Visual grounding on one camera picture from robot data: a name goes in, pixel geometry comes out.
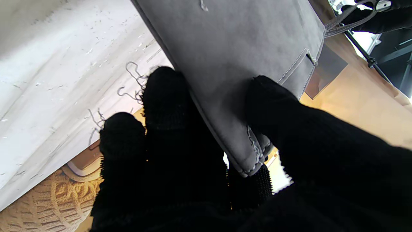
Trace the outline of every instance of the gray fabric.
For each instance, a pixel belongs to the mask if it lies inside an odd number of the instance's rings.
[[[208,11],[197,0],[132,2],[185,75],[193,100],[234,167],[243,176],[256,173],[271,146],[245,122],[245,91],[252,77],[265,75],[301,97],[325,35],[309,2],[204,0]]]

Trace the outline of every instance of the metal frame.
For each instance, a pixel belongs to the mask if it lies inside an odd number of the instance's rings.
[[[406,46],[406,47],[404,47],[404,48],[402,48],[402,49],[399,49],[399,50],[397,50],[397,51],[394,51],[393,53],[390,53],[390,54],[388,54],[388,55],[380,58],[380,59],[379,59],[379,63],[382,64],[382,63],[388,62],[388,61],[390,61],[390,60],[393,60],[393,59],[395,59],[395,58],[398,58],[398,57],[400,57],[400,56],[403,56],[403,55],[405,55],[405,54],[408,54],[409,52],[412,52],[412,45]]]
[[[392,82],[389,80],[389,78],[385,75],[385,73],[382,71],[382,69],[379,68],[378,62],[376,61],[375,58],[371,57],[363,48],[362,46],[356,41],[356,39],[353,37],[350,31],[345,31],[345,35],[348,37],[348,39],[355,45],[355,47],[362,53],[362,55],[365,57],[366,61],[368,62],[368,67],[374,68],[381,77],[383,77],[387,82],[392,84]]]

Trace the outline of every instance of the glove finger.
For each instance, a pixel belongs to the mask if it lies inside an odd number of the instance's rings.
[[[145,128],[133,115],[125,112],[109,117],[100,131],[103,154],[102,176],[106,180],[124,180],[125,171],[143,169],[146,161]]]
[[[170,67],[156,69],[150,74],[142,96],[147,130],[185,128],[189,99],[181,73]]]

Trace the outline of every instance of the light beige wall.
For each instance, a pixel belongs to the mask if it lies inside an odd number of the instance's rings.
[[[325,110],[388,143],[412,149],[412,113],[392,93],[351,65],[314,100],[304,94],[303,104]]]

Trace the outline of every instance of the white stitching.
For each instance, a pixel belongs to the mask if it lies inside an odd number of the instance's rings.
[[[257,165],[258,163],[260,163],[260,159],[263,157],[263,153],[260,153],[259,148],[256,146],[256,142],[252,139],[252,135],[250,134],[251,131],[252,131],[252,129],[250,128],[250,126],[248,126],[247,133],[248,133],[249,140],[250,140],[250,142],[252,143],[253,150],[255,150],[256,163],[255,163],[255,165],[253,166],[253,168],[250,169],[249,171],[243,170],[245,173],[250,173],[250,172],[252,172],[253,170],[255,170],[255,169],[256,169],[256,165]]]
[[[297,57],[297,59],[295,60],[295,62],[292,64],[292,66],[289,67],[288,70],[286,70],[286,72],[282,75],[282,77],[276,82],[279,83],[279,81],[281,81],[283,78],[285,78],[286,74],[295,66],[295,64],[300,60],[300,58],[302,57],[303,54],[307,54],[307,52],[309,51],[309,49],[304,48],[303,51],[300,53],[300,55]]]

